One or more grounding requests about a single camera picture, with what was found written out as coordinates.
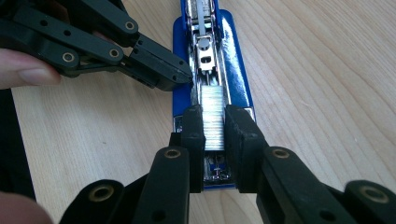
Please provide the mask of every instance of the wood grain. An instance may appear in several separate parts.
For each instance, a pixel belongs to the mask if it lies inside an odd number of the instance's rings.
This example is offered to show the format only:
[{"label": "wood grain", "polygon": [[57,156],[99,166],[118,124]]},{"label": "wood grain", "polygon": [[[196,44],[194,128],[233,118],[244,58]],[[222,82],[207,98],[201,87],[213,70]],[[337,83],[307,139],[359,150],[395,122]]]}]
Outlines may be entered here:
[{"label": "wood grain", "polygon": [[[171,48],[176,0],[124,1],[140,31]],[[396,191],[396,3],[228,0],[256,106],[273,146],[324,183],[368,179]],[[171,93],[123,74],[64,78],[13,94],[37,200],[58,221],[78,192],[129,184],[168,143]],[[191,195],[190,223],[261,223],[254,195]]]}]

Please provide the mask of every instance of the robotic arm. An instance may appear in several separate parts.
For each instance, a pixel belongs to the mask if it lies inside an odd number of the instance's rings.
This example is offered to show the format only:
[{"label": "robotic arm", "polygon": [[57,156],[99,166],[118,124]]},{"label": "robotic arm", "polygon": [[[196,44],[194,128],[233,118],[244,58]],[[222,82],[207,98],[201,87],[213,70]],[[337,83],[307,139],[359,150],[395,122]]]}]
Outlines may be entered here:
[{"label": "robotic arm", "polygon": [[[0,1],[0,48],[15,49],[54,66],[66,77],[121,71],[163,91],[191,82],[188,64],[138,32],[120,1],[57,1],[71,24],[46,14],[48,1]],[[91,32],[96,31],[114,42]],[[123,48],[133,48],[128,55]]]}]

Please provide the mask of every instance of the wooden table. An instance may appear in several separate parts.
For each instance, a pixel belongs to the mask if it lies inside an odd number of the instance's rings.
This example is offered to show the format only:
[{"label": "wooden table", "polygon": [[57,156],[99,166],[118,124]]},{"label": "wooden table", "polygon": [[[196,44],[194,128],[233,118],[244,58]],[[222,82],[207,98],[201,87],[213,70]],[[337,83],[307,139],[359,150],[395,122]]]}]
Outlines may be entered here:
[{"label": "wooden table", "polygon": [[[172,47],[177,0],[124,1],[140,31]],[[228,0],[257,121],[324,183],[368,179],[396,191],[393,0]],[[53,217],[91,182],[148,172],[172,131],[171,93],[121,74],[13,90],[37,200]],[[191,195],[190,223],[260,223],[255,195]]]}]

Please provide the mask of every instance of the blue stapler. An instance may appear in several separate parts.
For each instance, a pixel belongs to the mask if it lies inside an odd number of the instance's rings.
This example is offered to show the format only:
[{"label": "blue stapler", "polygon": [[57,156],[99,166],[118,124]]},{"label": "blue stapler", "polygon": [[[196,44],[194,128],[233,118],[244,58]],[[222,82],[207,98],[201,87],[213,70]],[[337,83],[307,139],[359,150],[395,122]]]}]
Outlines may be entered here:
[{"label": "blue stapler", "polygon": [[174,23],[173,52],[189,63],[193,79],[173,91],[174,132],[183,130],[183,111],[202,107],[205,134],[204,189],[233,188],[224,148],[224,107],[245,108],[255,120],[247,74],[233,16],[218,0],[181,0]]}]

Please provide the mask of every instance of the human hand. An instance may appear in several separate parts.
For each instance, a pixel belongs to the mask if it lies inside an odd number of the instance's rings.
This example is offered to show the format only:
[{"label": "human hand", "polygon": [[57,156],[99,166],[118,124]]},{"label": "human hand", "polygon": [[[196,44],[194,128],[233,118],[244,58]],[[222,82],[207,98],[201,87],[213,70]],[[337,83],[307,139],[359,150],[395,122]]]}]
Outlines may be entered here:
[{"label": "human hand", "polygon": [[17,194],[0,192],[0,223],[50,224],[50,217],[34,201]]},{"label": "human hand", "polygon": [[30,55],[0,49],[0,90],[19,86],[55,85],[61,81],[54,68]]}]

